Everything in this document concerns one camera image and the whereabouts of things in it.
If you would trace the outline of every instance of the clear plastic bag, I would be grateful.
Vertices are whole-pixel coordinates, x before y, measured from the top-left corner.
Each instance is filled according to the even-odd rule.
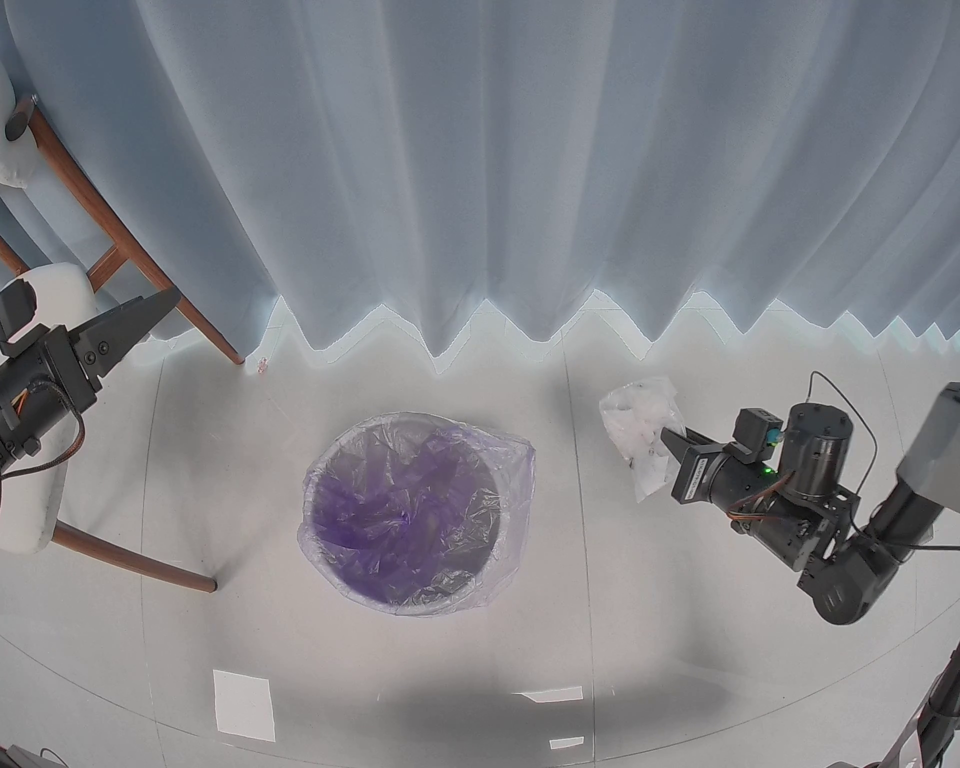
[[[342,594],[427,616],[486,605],[526,541],[534,448],[427,414],[363,421],[303,481],[297,539]]]
[[[660,439],[665,426],[684,433],[684,420],[673,399],[676,394],[669,378],[651,376],[600,400],[607,434],[630,463],[637,501],[672,483],[680,471],[680,464]]]

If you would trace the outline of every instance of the tile floor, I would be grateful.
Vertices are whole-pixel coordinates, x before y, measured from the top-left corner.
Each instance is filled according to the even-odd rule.
[[[960,378],[960,345],[899,324],[872,339],[849,317],[820,329],[782,305],[741,335],[699,296],[651,345],[594,296],[543,344],[484,307],[434,361],[389,315],[314,352],[280,306],[243,368],[191,333],[141,345],[108,377],[61,518],[215,573],[221,588],[174,588],[56,546],[0,556],[0,744],[49,746],[74,768],[817,768],[883,756],[956,643],[960,556],[918,555],[862,621],[831,627],[715,509],[680,507],[666,489],[637,505],[597,403],[665,372],[687,424],[727,439],[741,407],[785,416],[819,368],[880,440],[872,509],[932,398]],[[819,385],[815,396],[835,401]],[[486,609],[371,612],[297,547],[306,468],[347,427],[395,410],[537,449],[524,561]],[[851,483],[871,451],[854,434]],[[960,518],[941,520],[936,540],[960,541]],[[214,669],[270,681],[276,742],[217,731]],[[519,695],[578,686],[566,701]]]

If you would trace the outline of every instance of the curtain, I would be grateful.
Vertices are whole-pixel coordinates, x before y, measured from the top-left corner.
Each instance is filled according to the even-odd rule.
[[[434,354],[484,298],[545,340],[595,288],[651,339],[695,290],[741,330],[774,298],[874,334],[897,316],[960,328],[950,2],[8,0],[6,16],[17,93],[39,94],[241,353],[278,294],[314,348],[383,303]],[[5,192],[0,234],[89,266],[106,242],[64,195],[43,172]]]

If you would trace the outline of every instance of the purple plastic bag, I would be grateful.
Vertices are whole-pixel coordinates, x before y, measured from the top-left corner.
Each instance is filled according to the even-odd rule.
[[[516,572],[534,489],[526,441],[426,414],[352,427],[304,480],[300,549],[379,611],[486,605]]]

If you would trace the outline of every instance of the crumpled plastic bag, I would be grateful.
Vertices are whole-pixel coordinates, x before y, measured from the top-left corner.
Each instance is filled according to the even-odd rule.
[[[522,558],[534,453],[521,438],[427,414],[363,421],[306,474],[300,549],[378,611],[486,605]]]
[[[660,439],[663,427],[681,434],[684,420],[666,376],[650,376],[613,390],[600,400],[600,416],[616,449],[630,463],[636,500],[677,479],[680,463]]]

